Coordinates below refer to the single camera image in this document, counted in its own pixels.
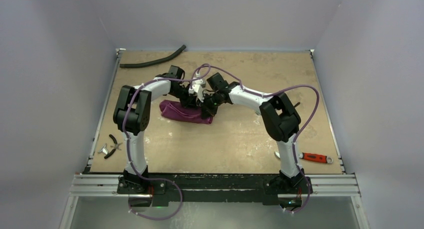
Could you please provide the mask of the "purple cloth napkin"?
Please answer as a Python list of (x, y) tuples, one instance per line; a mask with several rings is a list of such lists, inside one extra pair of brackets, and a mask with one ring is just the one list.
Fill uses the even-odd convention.
[(163, 100), (159, 104), (161, 116), (178, 122), (209, 125), (213, 122), (213, 117), (203, 118), (200, 108), (185, 108), (178, 101)]

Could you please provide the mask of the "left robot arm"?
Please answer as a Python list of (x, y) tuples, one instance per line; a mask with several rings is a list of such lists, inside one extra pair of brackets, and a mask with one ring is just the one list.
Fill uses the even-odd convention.
[(209, 124), (211, 117), (203, 117), (196, 94), (190, 93), (191, 83), (185, 71), (172, 65), (169, 71), (139, 86), (124, 85), (119, 92), (113, 122), (124, 137), (127, 165), (119, 178), (119, 194), (163, 195), (168, 185), (181, 190), (169, 178), (151, 177), (145, 157), (144, 134), (150, 122), (151, 103), (163, 95), (177, 101), (164, 100), (159, 104), (161, 115), (177, 122)]

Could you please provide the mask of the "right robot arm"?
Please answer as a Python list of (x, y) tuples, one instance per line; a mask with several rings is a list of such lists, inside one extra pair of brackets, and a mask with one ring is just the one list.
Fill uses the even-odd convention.
[(254, 110), (262, 118), (268, 135), (276, 141), (280, 161), (279, 180), (282, 189), (288, 193), (300, 187), (302, 167), (298, 165), (299, 156), (293, 145), (299, 132), (301, 118), (284, 92), (266, 95), (263, 92), (241, 86), (239, 82), (228, 83), (220, 73), (215, 73), (207, 80), (211, 93), (202, 94), (199, 101), (201, 118), (213, 117), (218, 107), (224, 103), (241, 105)]

